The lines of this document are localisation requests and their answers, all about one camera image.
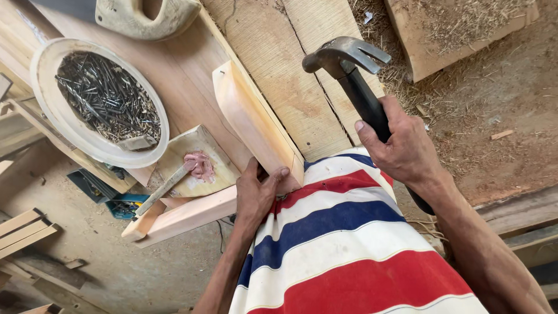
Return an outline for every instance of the hammer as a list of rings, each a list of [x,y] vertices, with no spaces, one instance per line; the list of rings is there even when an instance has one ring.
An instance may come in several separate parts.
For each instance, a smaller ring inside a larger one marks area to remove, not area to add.
[[[372,74],[377,74],[381,68],[371,57],[384,63],[391,60],[390,55],[364,40],[341,36],[326,42],[304,57],[302,68],[308,73],[323,68],[336,79],[362,120],[372,126],[378,138],[385,143],[391,136],[386,113],[357,68],[358,65]],[[407,190],[422,211],[434,215],[428,203],[409,187]]]

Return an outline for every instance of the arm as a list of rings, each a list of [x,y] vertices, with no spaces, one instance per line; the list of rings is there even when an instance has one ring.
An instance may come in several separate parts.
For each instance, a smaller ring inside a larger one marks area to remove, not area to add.
[[[209,284],[194,307],[193,314],[228,313],[238,277],[259,224],[275,199],[277,185],[289,173],[279,168],[260,183],[258,161],[252,157],[237,180],[237,219],[229,244],[213,270]]]
[[[493,313],[552,313],[541,288],[507,245],[471,208],[440,165],[419,117],[405,114],[394,96],[379,99],[392,136],[382,143],[363,121],[355,128],[377,166],[409,186],[436,213],[461,276]]]

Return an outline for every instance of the fingernail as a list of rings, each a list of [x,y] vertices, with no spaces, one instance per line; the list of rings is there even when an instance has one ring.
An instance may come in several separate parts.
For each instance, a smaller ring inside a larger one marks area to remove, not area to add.
[[[358,120],[357,123],[354,124],[354,128],[357,132],[360,131],[363,126],[364,122],[362,122],[362,120]]]

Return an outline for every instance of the blue stripe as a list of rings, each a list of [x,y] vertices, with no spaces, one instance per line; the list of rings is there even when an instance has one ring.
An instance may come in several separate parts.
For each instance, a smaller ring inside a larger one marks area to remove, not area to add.
[[[248,288],[248,284],[250,283],[250,274],[252,269],[252,254],[248,254],[246,256],[246,260],[244,260],[244,265],[242,265],[242,270],[240,271],[240,277],[238,277],[237,286],[245,286]]]
[[[383,201],[344,202],[332,208],[315,211],[295,222],[285,224],[279,240],[274,241],[271,235],[264,237],[254,248],[252,272],[261,266],[278,269],[285,252],[294,246],[332,231],[355,230],[375,220],[405,222],[402,216]]]
[[[321,159],[316,160],[316,161],[313,162],[313,163],[309,163],[309,162],[305,161],[305,162],[304,162],[304,171],[307,171],[308,168],[310,168],[311,166],[313,166],[313,165],[315,165],[315,164],[317,164],[317,163],[319,163],[319,162],[321,162],[321,161],[324,161],[324,160],[330,159],[330,158],[335,158],[335,157],[351,157],[352,159],[354,159],[354,160],[356,160],[356,161],[358,161],[358,162],[360,162],[360,163],[363,163],[363,164],[365,164],[365,165],[369,165],[369,166],[371,166],[371,167],[373,167],[373,168],[377,168],[377,167],[374,165],[374,163],[372,162],[372,159],[370,158],[370,156],[360,155],[360,154],[340,154],[340,155],[332,156],[332,157],[324,157],[324,158],[321,158]]]

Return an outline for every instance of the striped shirt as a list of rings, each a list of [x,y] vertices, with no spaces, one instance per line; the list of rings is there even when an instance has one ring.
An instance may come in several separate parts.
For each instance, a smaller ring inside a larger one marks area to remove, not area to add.
[[[304,187],[273,204],[229,313],[487,313],[407,224],[393,179],[363,148],[305,164]]]

